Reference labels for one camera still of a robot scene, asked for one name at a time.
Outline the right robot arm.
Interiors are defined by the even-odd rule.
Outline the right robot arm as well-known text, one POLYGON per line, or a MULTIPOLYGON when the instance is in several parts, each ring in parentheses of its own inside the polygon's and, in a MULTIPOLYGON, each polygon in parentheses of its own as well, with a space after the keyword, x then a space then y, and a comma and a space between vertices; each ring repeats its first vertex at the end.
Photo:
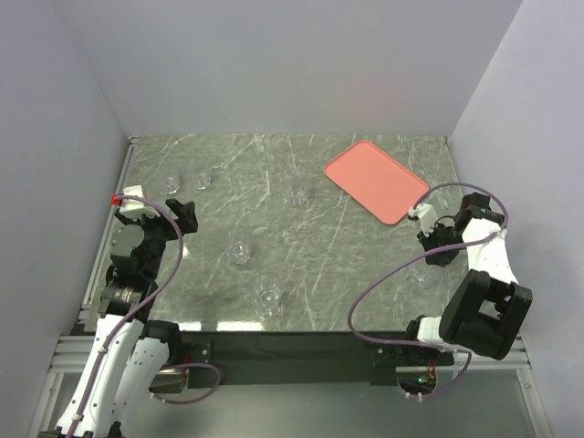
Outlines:
POLYGON ((422 364, 435 345, 456 345, 494 360, 511 350, 532 304, 532 291, 519 285, 506 252, 505 217, 490 207, 491 198, 480 193, 463 197, 454 223, 445 225, 434 208, 420 203, 409 211, 417 222, 417 239, 431 254, 429 266, 451 264, 457 249, 438 253, 438 248, 466 244, 468 272, 439 318, 419 317, 418 332, 405 338, 402 356, 422 364))

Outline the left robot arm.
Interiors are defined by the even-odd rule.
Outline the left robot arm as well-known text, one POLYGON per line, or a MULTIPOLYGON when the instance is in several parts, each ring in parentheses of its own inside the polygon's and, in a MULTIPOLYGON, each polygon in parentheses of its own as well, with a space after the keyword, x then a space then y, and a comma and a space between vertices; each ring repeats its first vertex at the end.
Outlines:
POLYGON ((175 323, 149 314, 165 285, 156 282, 168 242, 198 230, 194 202, 163 206, 115 194, 114 235, 91 350, 78 386, 56 426, 42 437, 121 437, 137 400, 164 367, 183 359, 175 323))

